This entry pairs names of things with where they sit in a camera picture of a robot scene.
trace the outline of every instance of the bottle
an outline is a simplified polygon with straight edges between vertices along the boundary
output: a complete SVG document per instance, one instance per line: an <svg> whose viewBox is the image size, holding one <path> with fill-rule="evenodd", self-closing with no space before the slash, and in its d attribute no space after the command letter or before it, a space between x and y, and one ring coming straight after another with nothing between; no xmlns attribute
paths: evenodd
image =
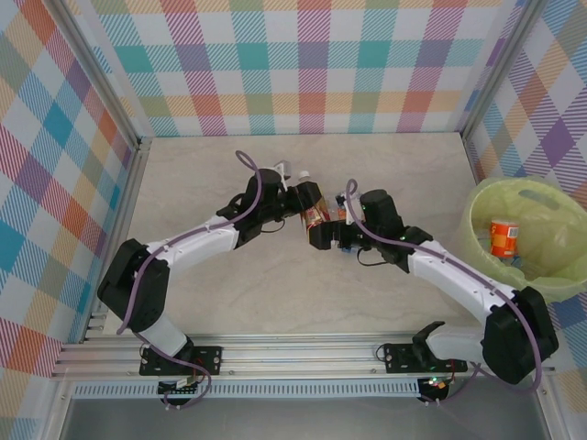
<svg viewBox="0 0 587 440"><path fill-rule="evenodd" d="M300 171L300 174L298 175L298 181L300 183L310 182L310 173L308 171ZM322 241L322 239L320 238L321 235L318 233L318 231L315 231L317 233L316 234L311 232L311 230L313 227L319 226L324 222L330 221L330 215L328 215L328 208L327 203L324 199L324 195L320 198L318 203L316 203L310 209L303 211L300 214L300 216L305 225L305 232L308 236L308 241L310 241L310 243L313 246L321 248L321 245L318 244L318 242Z"/></svg>

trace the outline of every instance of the trash bin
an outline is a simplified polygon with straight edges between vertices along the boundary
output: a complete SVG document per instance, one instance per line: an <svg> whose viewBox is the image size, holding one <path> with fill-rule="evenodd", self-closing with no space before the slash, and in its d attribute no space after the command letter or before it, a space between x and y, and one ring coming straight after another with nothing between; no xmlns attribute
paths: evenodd
<svg viewBox="0 0 587 440"><path fill-rule="evenodd" d="M476 231L489 230L493 218L519 224L521 261L537 278L504 264L482 247ZM547 303L587 290L587 212L541 178L490 178L470 194L455 235L456 254L480 272L517 289L531 286Z"/></svg>

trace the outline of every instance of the tin can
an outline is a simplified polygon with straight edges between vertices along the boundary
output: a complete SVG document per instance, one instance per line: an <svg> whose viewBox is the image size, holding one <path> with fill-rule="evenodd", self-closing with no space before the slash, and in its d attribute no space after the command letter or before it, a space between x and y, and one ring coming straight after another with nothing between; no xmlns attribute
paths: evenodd
<svg viewBox="0 0 587 440"><path fill-rule="evenodd" d="M500 259L510 259L517 253L519 224L511 220L494 218L490 228L490 253Z"/></svg>

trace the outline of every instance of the beige floor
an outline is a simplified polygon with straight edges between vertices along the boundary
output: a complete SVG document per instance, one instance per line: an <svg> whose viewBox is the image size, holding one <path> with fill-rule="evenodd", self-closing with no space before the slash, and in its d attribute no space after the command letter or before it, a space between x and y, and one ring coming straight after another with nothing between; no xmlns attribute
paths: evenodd
<svg viewBox="0 0 587 440"><path fill-rule="evenodd" d="M350 177L363 192L383 188L407 224L445 244L474 186L456 134L156 139L129 236L142 242L173 236L244 191L251 173L235 149L260 166L289 160L294 175L310 171L326 194L342 191ZM181 275L169 288L166 311L186 333L204 334L401 331L434 320L473 322L437 288L393 266L364 268L337 249L313 249L298 218L279 234ZM109 316L105 331L113 333L118 322Z"/></svg>

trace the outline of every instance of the plaid wall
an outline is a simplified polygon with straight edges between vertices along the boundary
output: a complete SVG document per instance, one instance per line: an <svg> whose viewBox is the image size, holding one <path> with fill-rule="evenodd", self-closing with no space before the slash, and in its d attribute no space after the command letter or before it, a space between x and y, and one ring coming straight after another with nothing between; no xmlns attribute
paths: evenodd
<svg viewBox="0 0 587 440"><path fill-rule="evenodd" d="M503 3L92 0L160 137L453 131Z"/></svg>
<svg viewBox="0 0 587 440"><path fill-rule="evenodd" d="M474 104L477 102L477 98L479 97L479 94L481 93L481 91L485 87L487 80L489 80L489 76L491 75L491 73L493 71L493 67L495 66L495 63L497 62L497 60L499 60L499 57L502 54L502 51L504 50L505 42L507 41L507 39L509 39L510 35L512 34L512 31L514 31L514 29L517 25L517 22L518 22L519 18L521 17L522 12L524 11L524 8L526 7L527 3L528 3L528 0L517 0L515 2L514 9L512 10L512 13L510 14L510 16L508 17L507 22L505 23L504 29L502 30L502 33L500 34L499 38L497 39L497 43L493 47L492 54L487 59L487 62L485 63L485 67L483 67L483 72L482 72L481 76L479 77L479 80L477 80L477 83L475 84L475 88L473 89L473 92L471 93L469 101L467 101L467 105L465 106L465 110L462 112L462 115L460 116L460 120L459 120L459 123L457 124L456 131L462 131L462 129L465 127L465 123L467 122L467 118L469 117L469 114L471 113L471 109L473 108Z"/></svg>
<svg viewBox="0 0 587 440"><path fill-rule="evenodd" d="M468 145L478 180L540 175L587 208L587 1L550 0ZM587 432L587 293L550 305L559 377Z"/></svg>
<svg viewBox="0 0 587 440"><path fill-rule="evenodd" d="M130 149L41 0L0 10L0 438L22 440L91 298Z"/></svg>

